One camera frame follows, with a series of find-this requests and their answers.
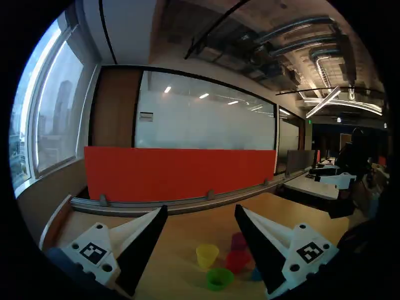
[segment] office desk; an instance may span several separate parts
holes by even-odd
[[[286,181],[283,185],[286,188],[306,193],[312,196],[327,200],[336,200],[339,190],[334,184],[314,181],[314,178],[307,178],[307,174],[300,175],[292,180]]]
[[[348,230],[350,219],[331,219],[329,215],[308,206],[298,204],[271,193],[238,202],[244,207],[287,227],[306,222],[335,245]],[[213,268],[224,267],[225,257],[231,246],[232,234],[239,232],[235,204],[168,217],[154,251],[136,289],[136,300],[164,299],[260,299],[265,298],[262,281],[250,281],[254,262],[235,277],[223,291],[213,292],[206,287],[206,272],[196,261],[196,247],[211,243],[219,247],[219,256]],[[65,246],[77,238],[95,222],[110,228],[132,218],[92,215],[74,211],[66,221],[58,239]]]

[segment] white desk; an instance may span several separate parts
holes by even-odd
[[[337,200],[339,190],[331,183],[314,181],[314,178],[307,178],[306,174],[300,175],[295,179],[286,181],[283,185],[289,189],[303,192],[309,195],[320,197],[327,200]]]

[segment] orange partition panel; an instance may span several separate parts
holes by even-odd
[[[173,201],[270,181],[275,150],[85,147],[84,160],[91,199]]]

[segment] glass wall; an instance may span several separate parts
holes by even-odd
[[[135,147],[273,150],[274,107],[223,85],[145,71]]]
[[[275,171],[276,174],[286,171],[288,150],[302,149],[300,145],[300,135],[303,126],[303,119],[286,109],[279,108],[279,144]]]
[[[14,189],[73,160],[96,51],[65,13],[44,33],[19,80],[9,130]]]

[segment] frosted glass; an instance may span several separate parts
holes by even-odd
[[[286,170],[288,150],[299,149],[299,127],[279,120],[279,150],[276,165],[276,172]]]
[[[135,147],[274,149],[272,104],[203,80],[156,74],[147,74],[148,88],[140,89]],[[152,121],[141,120],[141,112],[153,113]]]

